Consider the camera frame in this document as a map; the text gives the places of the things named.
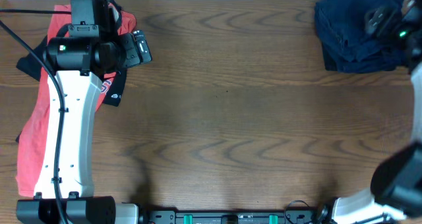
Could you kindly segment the navy blue shorts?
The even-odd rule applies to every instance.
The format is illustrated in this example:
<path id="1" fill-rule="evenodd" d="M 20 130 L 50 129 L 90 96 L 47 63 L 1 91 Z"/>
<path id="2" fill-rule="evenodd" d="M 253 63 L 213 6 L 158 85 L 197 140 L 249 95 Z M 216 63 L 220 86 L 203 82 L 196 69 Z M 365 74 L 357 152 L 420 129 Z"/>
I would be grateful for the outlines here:
<path id="1" fill-rule="evenodd" d="M 315 28 L 321 42 L 346 61 L 362 61 L 389 48 L 365 31 L 365 15 L 379 7 L 400 10 L 404 0 L 321 0 Z"/>

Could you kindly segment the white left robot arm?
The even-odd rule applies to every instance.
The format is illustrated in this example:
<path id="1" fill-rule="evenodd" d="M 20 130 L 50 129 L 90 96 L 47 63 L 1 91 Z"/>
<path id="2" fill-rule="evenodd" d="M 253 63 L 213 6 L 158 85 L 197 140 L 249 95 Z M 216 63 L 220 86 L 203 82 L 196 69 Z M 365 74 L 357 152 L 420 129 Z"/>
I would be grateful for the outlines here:
<path id="1" fill-rule="evenodd" d="M 104 74 L 152 60 L 142 31 L 105 36 L 79 26 L 52 38 L 44 61 L 49 121 L 44 161 L 31 200 L 19 200 L 22 223 L 148 223 L 146 211 L 94 195 L 92 132 Z"/>

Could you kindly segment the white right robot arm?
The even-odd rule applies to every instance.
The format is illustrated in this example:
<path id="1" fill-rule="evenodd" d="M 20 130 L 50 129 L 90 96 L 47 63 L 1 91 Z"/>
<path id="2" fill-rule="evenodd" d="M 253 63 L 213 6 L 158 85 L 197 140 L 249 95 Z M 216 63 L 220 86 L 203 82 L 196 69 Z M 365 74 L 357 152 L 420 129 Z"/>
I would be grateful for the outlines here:
<path id="1" fill-rule="evenodd" d="M 405 0 L 402 12 L 370 11 L 365 30 L 405 49 L 414 92 L 410 143 L 377 167 L 369 188 L 321 206 L 314 223 L 397 223 L 421 217 L 421 0 Z"/>

